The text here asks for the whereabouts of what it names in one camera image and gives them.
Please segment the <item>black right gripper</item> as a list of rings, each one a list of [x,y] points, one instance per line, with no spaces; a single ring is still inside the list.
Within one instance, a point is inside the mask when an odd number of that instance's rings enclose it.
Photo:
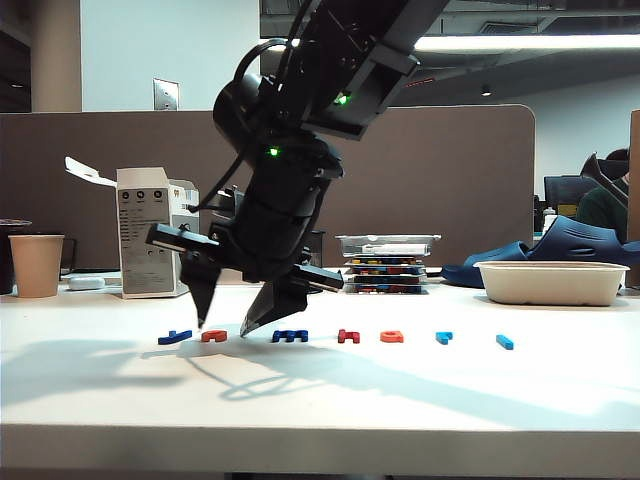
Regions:
[[[265,282],[246,313],[240,336],[304,311],[309,286],[337,291],[340,274],[310,264],[309,236],[317,217],[290,216],[241,192],[219,192],[204,205],[213,215],[207,232],[154,223],[146,243],[180,256],[180,280],[188,286],[201,329],[222,272],[234,270],[249,283]]]

